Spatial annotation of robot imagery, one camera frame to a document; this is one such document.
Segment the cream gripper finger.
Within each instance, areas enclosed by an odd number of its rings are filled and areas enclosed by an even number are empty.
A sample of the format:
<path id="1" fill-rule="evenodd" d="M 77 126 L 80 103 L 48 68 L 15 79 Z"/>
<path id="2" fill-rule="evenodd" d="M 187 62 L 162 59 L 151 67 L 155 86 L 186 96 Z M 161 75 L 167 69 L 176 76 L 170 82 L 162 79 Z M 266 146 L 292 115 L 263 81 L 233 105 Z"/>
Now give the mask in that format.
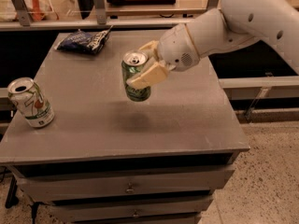
<path id="1" fill-rule="evenodd" d="M 169 73 L 175 68 L 173 64 L 159 61 L 158 65 L 146 66 L 137 74 L 126 80 L 130 87 L 140 90 L 158 84 L 168 78 Z"/>
<path id="2" fill-rule="evenodd" d="M 152 40 L 138 49 L 139 51 L 146 54 L 148 57 L 145 63 L 146 66 L 153 66 L 159 64 L 157 47 L 158 47 L 158 41 Z"/>

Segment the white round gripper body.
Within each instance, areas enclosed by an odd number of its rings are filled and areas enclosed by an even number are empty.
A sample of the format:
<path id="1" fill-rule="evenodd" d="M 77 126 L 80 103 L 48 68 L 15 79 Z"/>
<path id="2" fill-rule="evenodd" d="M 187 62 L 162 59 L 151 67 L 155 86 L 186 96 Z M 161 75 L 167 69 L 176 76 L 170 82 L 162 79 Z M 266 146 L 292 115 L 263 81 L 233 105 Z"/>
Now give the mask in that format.
<path id="1" fill-rule="evenodd" d="M 200 62 L 186 24 L 179 24 L 166 31 L 158 42 L 157 51 L 159 58 L 170 66 L 170 70 L 176 72 L 183 72 Z"/>

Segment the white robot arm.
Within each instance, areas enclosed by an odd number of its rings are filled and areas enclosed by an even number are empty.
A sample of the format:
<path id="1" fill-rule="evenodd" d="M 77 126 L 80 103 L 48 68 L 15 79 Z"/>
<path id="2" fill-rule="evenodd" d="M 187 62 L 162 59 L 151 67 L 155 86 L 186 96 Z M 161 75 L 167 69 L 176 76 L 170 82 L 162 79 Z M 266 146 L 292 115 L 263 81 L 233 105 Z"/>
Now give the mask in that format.
<path id="1" fill-rule="evenodd" d="M 143 89 L 183 72 L 215 53 L 227 53 L 262 40 L 299 73 L 299 11 L 286 0 L 221 0 L 196 19 L 166 31 L 140 48 L 144 68 L 126 80 Z"/>

